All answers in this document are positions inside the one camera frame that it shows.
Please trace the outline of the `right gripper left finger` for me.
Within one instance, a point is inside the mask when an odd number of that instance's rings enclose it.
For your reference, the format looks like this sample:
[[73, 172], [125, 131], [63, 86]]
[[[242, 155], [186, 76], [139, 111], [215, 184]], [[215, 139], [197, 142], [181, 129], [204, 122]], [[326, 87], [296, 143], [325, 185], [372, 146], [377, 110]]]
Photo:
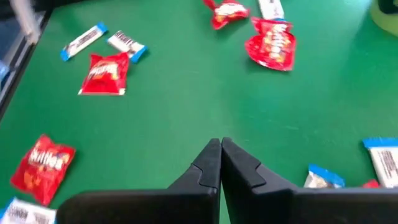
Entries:
[[57, 224], [219, 224], [221, 143], [210, 139], [168, 188], [95, 190], [64, 201]]

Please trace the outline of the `white blue Hershey's bar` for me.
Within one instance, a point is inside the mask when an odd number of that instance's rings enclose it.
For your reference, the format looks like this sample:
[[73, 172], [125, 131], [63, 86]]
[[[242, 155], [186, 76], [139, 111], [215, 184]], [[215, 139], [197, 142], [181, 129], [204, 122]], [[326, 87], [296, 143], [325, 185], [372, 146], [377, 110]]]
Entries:
[[13, 197], [0, 208], [0, 224], [57, 224], [56, 210]]
[[262, 17], [267, 20], [285, 21], [280, 0], [258, 0]]
[[108, 27], [103, 22], [97, 23], [82, 35], [78, 36], [75, 40], [64, 46], [60, 52], [61, 59], [65, 62], [68, 61], [77, 53], [81, 52], [84, 48], [102, 37], [105, 33], [107, 33], [107, 31]]
[[304, 187], [313, 189], [338, 189], [345, 187], [345, 180], [334, 172], [315, 164], [309, 164], [308, 175], [305, 179]]
[[379, 183], [385, 188], [398, 187], [398, 138], [363, 140], [369, 151]]
[[146, 52], [147, 46], [126, 35], [122, 30], [117, 31], [110, 38], [107, 43], [113, 46], [120, 52], [126, 52], [132, 63], [137, 63], [141, 56]]

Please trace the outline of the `green table mat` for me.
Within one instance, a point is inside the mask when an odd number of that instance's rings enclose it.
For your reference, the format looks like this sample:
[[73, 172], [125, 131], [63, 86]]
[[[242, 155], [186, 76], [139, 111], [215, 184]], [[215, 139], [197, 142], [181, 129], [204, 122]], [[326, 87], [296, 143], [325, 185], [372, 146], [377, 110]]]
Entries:
[[[220, 30], [202, 0], [92, 0], [54, 9], [0, 113], [0, 207], [32, 202], [10, 179], [40, 135], [76, 156], [50, 206], [89, 190], [168, 187], [212, 138], [231, 138], [302, 186], [308, 165], [347, 187], [374, 179], [367, 138], [398, 137], [398, 37], [371, 17], [374, 0], [281, 0], [297, 40], [290, 72], [252, 61], [249, 19]], [[148, 50], [123, 96], [81, 96], [90, 55], [60, 51], [103, 22]]]

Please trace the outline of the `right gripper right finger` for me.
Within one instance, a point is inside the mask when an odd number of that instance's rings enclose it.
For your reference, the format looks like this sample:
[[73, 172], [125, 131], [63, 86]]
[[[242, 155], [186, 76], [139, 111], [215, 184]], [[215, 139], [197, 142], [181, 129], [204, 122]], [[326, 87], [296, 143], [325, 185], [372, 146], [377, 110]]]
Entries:
[[231, 224], [398, 224], [398, 189], [301, 188], [231, 138], [221, 145]]

